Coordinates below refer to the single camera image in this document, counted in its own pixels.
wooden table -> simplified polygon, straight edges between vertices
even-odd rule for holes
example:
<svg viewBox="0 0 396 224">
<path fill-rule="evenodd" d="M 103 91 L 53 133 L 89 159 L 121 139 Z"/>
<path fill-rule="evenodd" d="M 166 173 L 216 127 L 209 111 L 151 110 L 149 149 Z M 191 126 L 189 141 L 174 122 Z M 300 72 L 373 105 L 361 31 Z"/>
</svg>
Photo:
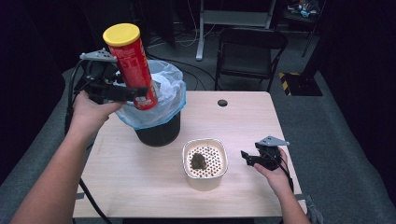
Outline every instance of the wooden table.
<svg viewBox="0 0 396 224">
<path fill-rule="evenodd" d="M 218 100 L 228 105 L 221 107 Z M 254 143 L 268 135 L 284 139 L 267 92 L 188 91 L 180 134 L 165 147 L 142 144 L 132 128 L 111 115 L 97 135 L 82 179 L 108 217 L 280 217 L 267 180 L 240 153 L 259 155 Z M 228 156 L 227 173 L 210 191 L 193 189 L 183 170 L 182 149 L 197 138 L 220 140 Z M 289 169 L 300 194 L 291 160 Z M 306 211 L 303 201 L 300 205 Z M 74 217 L 99 216 L 84 197 L 76 201 Z"/>
</svg>

red can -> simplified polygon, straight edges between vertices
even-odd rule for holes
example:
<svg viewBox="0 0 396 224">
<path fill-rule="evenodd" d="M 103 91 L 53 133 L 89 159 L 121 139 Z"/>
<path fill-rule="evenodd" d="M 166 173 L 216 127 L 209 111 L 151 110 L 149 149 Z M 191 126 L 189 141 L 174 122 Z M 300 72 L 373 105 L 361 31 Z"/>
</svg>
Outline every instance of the red can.
<svg viewBox="0 0 396 224">
<path fill-rule="evenodd" d="M 134 106 L 139 110 L 148 110 L 158 103 L 152 85 L 151 73 L 140 39 L 139 28 L 131 23 L 120 23 L 105 30 L 103 39 L 110 52 L 117 57 L 118 67 L 127 87 L 147 87 L 145 97 L 136 97 Z"/>
</svg>

plastic bag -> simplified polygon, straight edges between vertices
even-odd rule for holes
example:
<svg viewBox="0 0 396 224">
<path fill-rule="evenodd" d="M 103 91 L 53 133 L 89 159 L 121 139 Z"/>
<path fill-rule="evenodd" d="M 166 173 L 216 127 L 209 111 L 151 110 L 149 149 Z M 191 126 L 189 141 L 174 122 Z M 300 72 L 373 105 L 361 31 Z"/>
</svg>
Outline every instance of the plastic bag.
<svg viewBox="0 0 396 224">
<path fill-rule="evenodd" d="M 116 112 L 119 119 L 135 130 L 167 123 L 186 104 L 186 83 L 183 73 L 164 61 L 148 60 L 148 68 L 158 103 L 149 110 L 138 110 L 128 102 Z"/>
</svg>

person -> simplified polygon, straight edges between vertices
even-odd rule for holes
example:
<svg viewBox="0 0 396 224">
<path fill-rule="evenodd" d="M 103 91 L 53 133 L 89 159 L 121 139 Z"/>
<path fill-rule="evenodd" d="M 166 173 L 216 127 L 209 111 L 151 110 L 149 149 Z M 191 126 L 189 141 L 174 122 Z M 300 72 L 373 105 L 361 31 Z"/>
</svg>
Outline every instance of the person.
<svg viewBox="0 0 396 224">
<path fill-rule="evenodd" d="M 278 148 L 280 156 L 282 157 L 281 165 L 286 167 L 285 161 L 288 160 L 288 156 L 282 148 Z M 294 193 L 291 190 L 288 177 L 285 172 L 278 167 L 274 171 L 270 171 L 258 163 L 254 164 L 254 168 L 262 175 L 264 175 L 274 194 L 279 199 L 280 208 L 282 210 L 283 223 L 298 223 L 305 224 L 310 223 L 306 217 L 302 207 L 298 204 Z"/>
<path fill-rule="evenodd" d="M 44 172 L 23 199 L 11 223 L 70 223 L 76 201 L 78 182 L 84 169 L 86 148 L 108 116 L 124 103 L 98 105 L 82 91 L 74 103 L 74 114 L 69 131 L 49 161 Z M 284 161 L 286 153 L 280 150 Z M 284 223 L 309 223 L 296 201 L 284 172 L 269 171 L 254 164 L 254 168 L 268 179 L 280 201 Z"/>
</svg>

black chair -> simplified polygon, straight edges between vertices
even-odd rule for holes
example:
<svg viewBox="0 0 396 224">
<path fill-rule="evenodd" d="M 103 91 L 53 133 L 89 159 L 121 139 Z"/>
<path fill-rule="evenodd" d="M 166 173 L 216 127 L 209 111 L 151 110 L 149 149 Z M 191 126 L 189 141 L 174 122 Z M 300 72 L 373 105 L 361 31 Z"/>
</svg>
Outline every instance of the black chair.
<svg viewBox="0 0 396 224">
<path fill-rule="evenodd" d="M 280 55 L 288 39 L 280 32 L 254 27 L 230 27 L 219 35 L 215 91 L 220 75 L 269 79 L 270 91 Z M 271 50 L 277 55 L 271 60 Z"/>
<path fill-rule="evenodd" d="M 285 8 L 282 11 L 282 18 L 285 21 L 300 24 L 302 26 L 307 27 L 310 30 L 308 33 L 308 36 L 307 36 L 308 40 L 306 42 L 302 57 L 305 56 L 306 51 L 308 50 L 308 47 L 311 44 L 312 37 L 314 36 L 315 32 L 317 31 L 318 22 L 321 18 L 322 11 L 326 6 L 326 2 L 327 2 L 327 0 L 325 0 L 323 2 L 323 6 L 320 8 L 319 14 L 315 15 L 315 16 L 309 15 L 308 17 L 304 17 L 301 13 L 292 13 L 292 12 L 288 11 L 287 6 L 285 6 Z"/>
</svg>

